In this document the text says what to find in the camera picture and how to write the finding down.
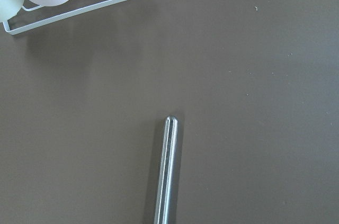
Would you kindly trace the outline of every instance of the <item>table surface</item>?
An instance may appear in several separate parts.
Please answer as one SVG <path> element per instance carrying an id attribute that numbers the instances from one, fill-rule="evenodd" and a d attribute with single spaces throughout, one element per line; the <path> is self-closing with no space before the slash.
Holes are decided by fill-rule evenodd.
<path id="1" fill-rule="evenodd" d="M 130 0 L 0 31 L 0 222 L 152 223 L 173 114 L 172 223 L 337 223 L 338 9 Z"/>

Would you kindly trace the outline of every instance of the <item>metal rod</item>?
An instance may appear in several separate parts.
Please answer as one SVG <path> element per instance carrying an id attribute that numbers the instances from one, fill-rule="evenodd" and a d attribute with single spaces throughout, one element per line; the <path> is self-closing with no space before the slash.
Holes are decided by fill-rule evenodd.
<path id="1" fill-rule="evenodd" d="M 178 121 L 167 117 L 159 171 L 154 224 L 168 224 Z"/>

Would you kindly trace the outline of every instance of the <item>silver rod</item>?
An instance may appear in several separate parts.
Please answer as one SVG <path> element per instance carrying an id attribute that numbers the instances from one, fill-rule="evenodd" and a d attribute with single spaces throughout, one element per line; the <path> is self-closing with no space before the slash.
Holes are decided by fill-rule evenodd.
<path id="1" fill-rule="evenodd" d="M 176 148 L 178 120 L 167 117 L 164 128 L 164 142 L 159 171 L 158 193 L 154 224 L 168 224 L 170 210 L 173 165 Z"/>

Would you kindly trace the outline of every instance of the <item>metal stick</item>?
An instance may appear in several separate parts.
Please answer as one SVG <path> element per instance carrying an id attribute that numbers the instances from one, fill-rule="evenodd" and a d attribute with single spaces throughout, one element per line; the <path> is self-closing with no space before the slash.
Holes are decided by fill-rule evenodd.
<path id="1" fill-rule="evenodd" d="M 154 224 L 168 224 L 178 121 L 167 117 L 161 154 Z"/>

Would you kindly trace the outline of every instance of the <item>white wire rack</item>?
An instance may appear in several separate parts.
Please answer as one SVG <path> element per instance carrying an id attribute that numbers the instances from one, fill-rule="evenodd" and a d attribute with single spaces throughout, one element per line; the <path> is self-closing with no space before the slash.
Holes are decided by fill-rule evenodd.
<path id="1" fill-rule="evenodd" d="M 55 7 L 43 7 L 40 5 L 28 7 L 24 5 L 15 17 L 3 22 L 3 24 L 5 31 L 14 35 L 124 1 L 127 0 L 70 0 Z"/>

